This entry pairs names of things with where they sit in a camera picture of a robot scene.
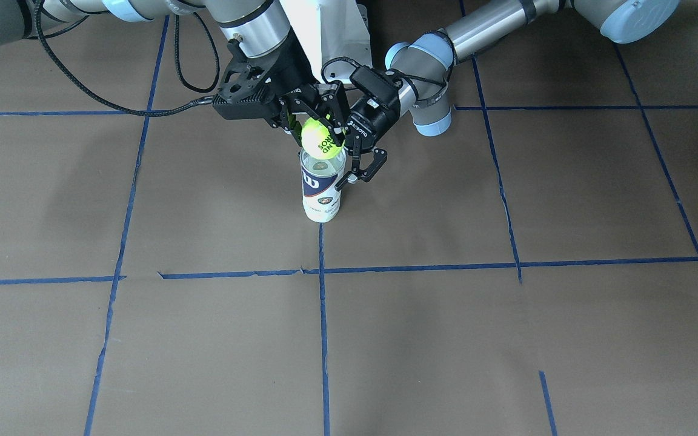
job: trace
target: tennis ball can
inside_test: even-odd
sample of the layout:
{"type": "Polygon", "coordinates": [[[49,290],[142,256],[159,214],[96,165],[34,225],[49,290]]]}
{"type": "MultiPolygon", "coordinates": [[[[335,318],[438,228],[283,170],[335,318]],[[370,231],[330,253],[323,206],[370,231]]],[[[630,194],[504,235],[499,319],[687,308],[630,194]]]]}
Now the tennis ball can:
{"type": "Polygon", "coordinates": [[[326,223],[341,207],[341,191],[336,190],[336,183],[344,175],[346,149],[330,159],[318,159],[301,149],[300,161],[305,215],[312,221],[326,223]]]}

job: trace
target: light blue joint cap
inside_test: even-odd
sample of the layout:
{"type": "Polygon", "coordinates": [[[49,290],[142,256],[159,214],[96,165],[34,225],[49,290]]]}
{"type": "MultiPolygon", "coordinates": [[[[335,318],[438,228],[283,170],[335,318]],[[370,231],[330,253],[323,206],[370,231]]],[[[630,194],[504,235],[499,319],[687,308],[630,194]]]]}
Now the light blue joint cap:
{"type": "Polygon", "coordinates": [[[411,48],[422,50],[441,62],[446,69],[449,69],[451,64],[454,63],[454,53],[451,51],[451,46],[438,35],[426,33],[419,37],[411,45],[411,48]]]}
{"type": "Polygon", "coordinates": [[[139,14],[131,5],[130,0],[102,0],[102,3],[113,16],[127,22],[152,21],[139,14]]]}
{"type": "Polygon", "coordinates": [[[387,50],[386,56],[384,57],[384,66],[387,67],[387,69],[390,69],[390,67],[393,66],[393,60],[395,60],[397,53],[400,53],[400,50],[408,46],[410,46],[410,44],[407,42],[397,42],[397,44],[390,47],[390,49],[387,50]]]}
{"type": "Polygon", "coordinates": [[[599,28],[618,44],[629,44],[650,35],[673,14],[680,0],[628,0],[599,28]]]}
{"type": "Polygon", "coordinates": [[[416,130],[423,136],[438,136],[443,132],[446,132],[451,126],[451,109],[449,108],[448,113],[443,118],[439,119],[432,124],[425,124],[424,126],[414,123],[416,130]]]}

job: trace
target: robotic arm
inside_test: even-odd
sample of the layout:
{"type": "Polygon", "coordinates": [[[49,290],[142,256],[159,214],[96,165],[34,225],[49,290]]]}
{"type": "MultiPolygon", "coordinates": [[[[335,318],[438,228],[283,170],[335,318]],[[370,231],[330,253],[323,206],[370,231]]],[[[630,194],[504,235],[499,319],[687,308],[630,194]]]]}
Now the robotic arm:
{"type": "Polygon", "coordinates": [[[425,33],[413,44],[395,44],[386,53],[384,69],[341,56],[324,62],[321,54],[315,55],[312,50],[307,55],[305,41],[299,40],[304,24],[294,19],[293,8],[324,6],[327,10],[330,4],[351,1],[286,2],[291,20],[282,7],[285,0],[0,0],[0,45],[36,34],[47,47],[44,30],[94,14],[108,12],[124,21],[144,22],[206,8],[227,37],[233,60],[225,68],[215,96],[197,104],[211,103],[226,119],[263,119],[269,126],[291,133],[298,144],[301,125],[296,114],[305,113],[321,122],[333,141],[344,143],[351,156],[351,170],[337,185],[340,190],[346,183],[369,182],[379,171],[387,152],[376,144],[405,113],[410,111],[416,129],[424,136],[446,131],[451,125],[448,80],[452,68],[473,53],[492,47],[516,28],[543,14],[574,8],[604,36],[624,44],[656,30],[679,3],[491,0],[457,22],[425,33]],[[35,26],[36,12],[41,12],[39,30],[35,26]],[[298,22],[298,28],[293,29],[291,22],[298,22]],[[338,62],[351,66],[351,73],[337,78],[330,74],[328,81],[326,68],[338,62]],[[313,71],[319,71],[319,67],[322,74],[316,78],[313,71]],[[351,82],[363,93],[351,106],[344,82],[351,82]],[[373,154],[373,162],[368,168],[360,168],[361,154],[366,153],[373,154]]]}

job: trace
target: tennis ball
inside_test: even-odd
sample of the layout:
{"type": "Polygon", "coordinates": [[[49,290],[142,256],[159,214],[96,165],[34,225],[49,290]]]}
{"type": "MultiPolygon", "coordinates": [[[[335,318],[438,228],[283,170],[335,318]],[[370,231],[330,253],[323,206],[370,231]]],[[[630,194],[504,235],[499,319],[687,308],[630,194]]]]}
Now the tennis ball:
{"type": "Polygon", "coordinates": [[[316,119],[309,118],[304,122],[301,130],[301,144],[303,150],[317,159],[331,159],[336,157],[343,144],[337,145],[327,127],[316,119]]]}

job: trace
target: yellow-green tennis ball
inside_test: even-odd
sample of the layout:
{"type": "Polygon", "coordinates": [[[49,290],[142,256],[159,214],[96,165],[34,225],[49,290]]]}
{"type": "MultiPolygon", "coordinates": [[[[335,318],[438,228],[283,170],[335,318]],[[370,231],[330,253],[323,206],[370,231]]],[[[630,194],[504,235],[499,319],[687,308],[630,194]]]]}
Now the yellow-green tennis ball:
{"type": "Polygon", "coordinates": [[[309,118],[303,124],[301,130],[301,144],[303,150],[317,159],[331,159],[336,157],[340,152],[343,144],[337,145],[327,127],[322,126],[321,122],[316,119],[309,118]]]}

